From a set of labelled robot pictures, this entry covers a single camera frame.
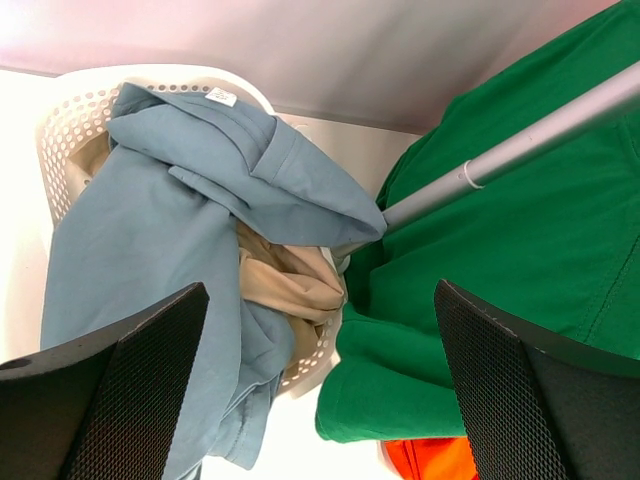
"light blue cloth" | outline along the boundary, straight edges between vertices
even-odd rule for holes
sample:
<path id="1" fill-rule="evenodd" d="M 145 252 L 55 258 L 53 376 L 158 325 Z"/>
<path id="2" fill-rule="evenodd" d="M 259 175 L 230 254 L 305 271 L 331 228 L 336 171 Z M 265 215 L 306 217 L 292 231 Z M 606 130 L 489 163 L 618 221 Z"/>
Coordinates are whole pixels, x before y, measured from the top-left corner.
<path id="1" fill-rule="evenodd" d="M 272 243 L 329 247 L 379 239 L 384 219 L 250 105 L 125 85 L 113 117 L 112 152 L 54 235 L 42 347 L 203 282 L 211 301 L 164 478 L 206 454 L 250 468 L 294 340 L 283 315 L 240 298 L 236 218 Z"/>

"clothes pile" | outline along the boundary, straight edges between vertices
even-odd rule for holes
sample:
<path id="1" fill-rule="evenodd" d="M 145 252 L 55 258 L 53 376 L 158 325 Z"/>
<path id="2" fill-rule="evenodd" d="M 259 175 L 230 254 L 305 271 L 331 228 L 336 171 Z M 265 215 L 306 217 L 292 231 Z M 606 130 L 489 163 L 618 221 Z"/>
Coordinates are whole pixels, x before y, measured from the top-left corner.
<path id="1" fill-rule="evenodd" d="M 112 115 L 108 158 L 54 234 L 42 347 L 203 282 L 211 300 L 164 475 L 205 455 L 250 468 L 284 370 L 342 306 L 317 247 L 377 240 L 386 224 L 337 164 L 241 101 L 125 84 Z"/>

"white wall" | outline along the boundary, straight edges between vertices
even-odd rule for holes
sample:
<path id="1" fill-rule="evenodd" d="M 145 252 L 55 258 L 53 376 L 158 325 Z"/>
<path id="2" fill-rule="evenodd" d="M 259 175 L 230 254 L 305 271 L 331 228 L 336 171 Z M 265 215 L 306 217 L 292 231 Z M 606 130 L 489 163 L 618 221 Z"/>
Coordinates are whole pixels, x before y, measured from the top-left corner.
<path id="1" fill-rule="evenodd" d="M 284 109 L 424 130 L 614 0 L 0 0 L 0 66 L 192 63 Z"/>
<path id="2" fill-rule="evenodd" d="M 33 132 L 47 83 L 0 71 L 0 363 L 39 350 L 53 226 Z"/>

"white floor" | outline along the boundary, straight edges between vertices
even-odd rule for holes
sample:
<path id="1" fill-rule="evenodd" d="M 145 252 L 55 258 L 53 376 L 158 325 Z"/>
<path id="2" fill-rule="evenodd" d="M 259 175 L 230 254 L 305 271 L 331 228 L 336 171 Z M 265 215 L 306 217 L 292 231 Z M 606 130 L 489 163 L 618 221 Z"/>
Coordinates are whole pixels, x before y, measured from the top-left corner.
<path id="1" fill-rule="evenodd" d="M 49 216 L 33 125 L 52 79 L 0 71 L 0 363 L 37 351 Z M 283 115 L 372 195 L 417 137 L 399 132 Z M 321 440 L 313 417 L 318 390 L 279 398 L 269 419 L 256 467 L 246 472 L 221 459 L 205 461 L 203 480 L 397 478 L 381 460 L 376 442 L 339 445 Z"/>

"orange fabric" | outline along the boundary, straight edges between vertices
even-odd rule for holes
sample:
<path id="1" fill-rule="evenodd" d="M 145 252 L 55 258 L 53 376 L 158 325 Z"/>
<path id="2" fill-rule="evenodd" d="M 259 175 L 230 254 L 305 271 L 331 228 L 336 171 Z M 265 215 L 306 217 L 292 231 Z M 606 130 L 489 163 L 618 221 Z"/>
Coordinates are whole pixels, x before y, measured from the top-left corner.
<path id="1" fill-rule="evenodd" d="M 405 480 L 478 480 L 467 437 L 384 442 Z"/>

